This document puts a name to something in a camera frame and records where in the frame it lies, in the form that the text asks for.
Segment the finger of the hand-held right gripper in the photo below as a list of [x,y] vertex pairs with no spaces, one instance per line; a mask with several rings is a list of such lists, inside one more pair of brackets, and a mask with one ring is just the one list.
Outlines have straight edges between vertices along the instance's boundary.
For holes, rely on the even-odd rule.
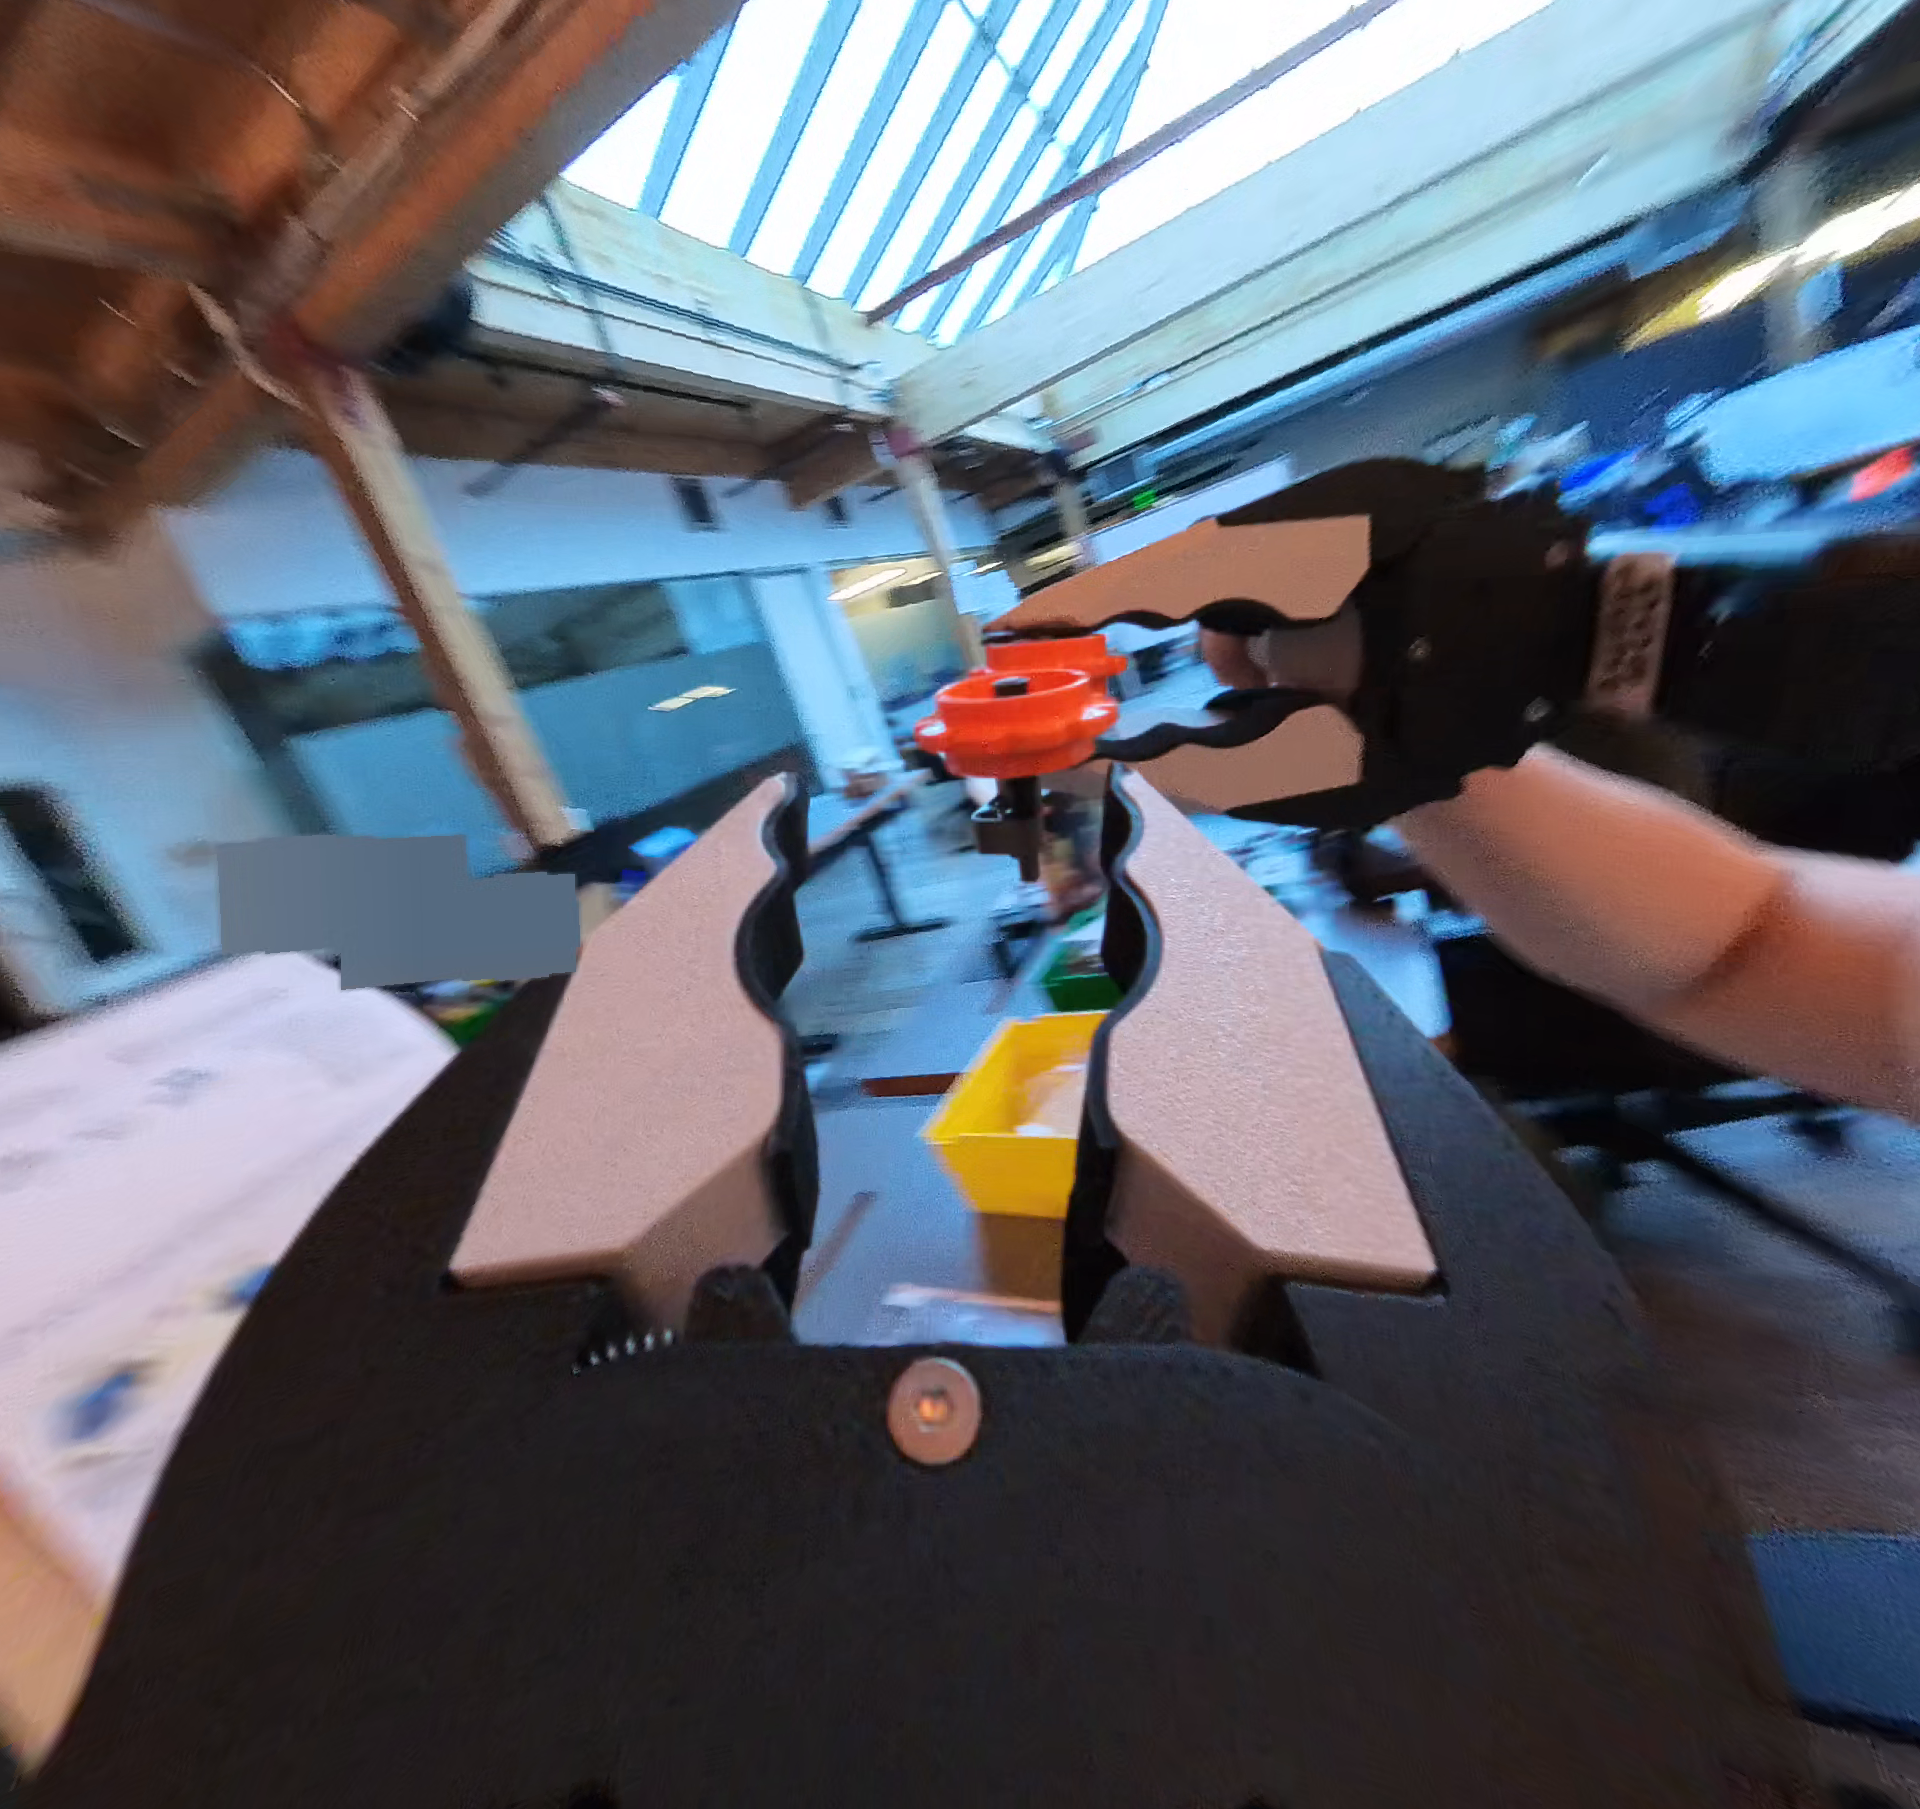
[[1108,626],[1182,626],[1246,605],[1254,626],[1319,626],[1371,569],[1365,515],[1301,520],[1193,520],[1023,596],[988,626],[994,644],[1079,638]]
[[1365,782],[1365,730],[1338,707],[1294,694],[1218,694],[1205,707],[1121,707],[1100,763],[1138,775],[1182,814],[1261,814]]

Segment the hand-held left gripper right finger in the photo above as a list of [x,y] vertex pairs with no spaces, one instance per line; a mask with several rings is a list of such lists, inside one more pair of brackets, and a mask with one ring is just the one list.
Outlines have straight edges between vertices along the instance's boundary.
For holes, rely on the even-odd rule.
[[1321,944],[1141,775],[1101,800],[1101,959],[1061,1227],[1068,1338],[1132,1269],[1199,1344],[1275,1344],[1291,1285],[1438,1293]]

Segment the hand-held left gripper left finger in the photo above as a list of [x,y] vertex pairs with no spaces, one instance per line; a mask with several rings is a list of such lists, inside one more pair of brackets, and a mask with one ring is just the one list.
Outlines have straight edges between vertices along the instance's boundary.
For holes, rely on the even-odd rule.
[[709,1272],[795,1312],[817,1126],[782,995],[800,965],[808,800],[746,791],[589,937],[455,1249],[456,1287],[604,1281],[687,1330]]

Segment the orange wheeled grey toy assembly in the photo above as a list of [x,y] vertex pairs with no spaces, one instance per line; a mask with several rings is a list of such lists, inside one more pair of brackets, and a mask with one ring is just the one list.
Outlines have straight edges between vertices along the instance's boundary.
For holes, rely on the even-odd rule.
[[923,753],[964,782],[994,782],[970,819],[974,847],[1042,880],[1042,791],[1101,757],[1119,726],[1115,683],[1128,658],[1101,633],[994,638],[983,667],[935,694],[914,726]]

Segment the yellow plastic bin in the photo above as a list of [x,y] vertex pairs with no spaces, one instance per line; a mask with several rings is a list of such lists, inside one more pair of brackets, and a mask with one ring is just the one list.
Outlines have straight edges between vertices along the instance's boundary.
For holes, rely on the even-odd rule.
[[1068,1219],[1101,1020],[1101,1013],[1008,1020],[927,1119],[923,1142],[974,1214]]

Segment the white instruction board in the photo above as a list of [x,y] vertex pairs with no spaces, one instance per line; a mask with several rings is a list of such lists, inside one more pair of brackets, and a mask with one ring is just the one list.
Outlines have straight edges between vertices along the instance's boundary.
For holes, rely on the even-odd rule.
[[122,1579],[253,1294],[455,1056],[398,995],[297,953],[4,1049],[4,1493],[90,1591]]

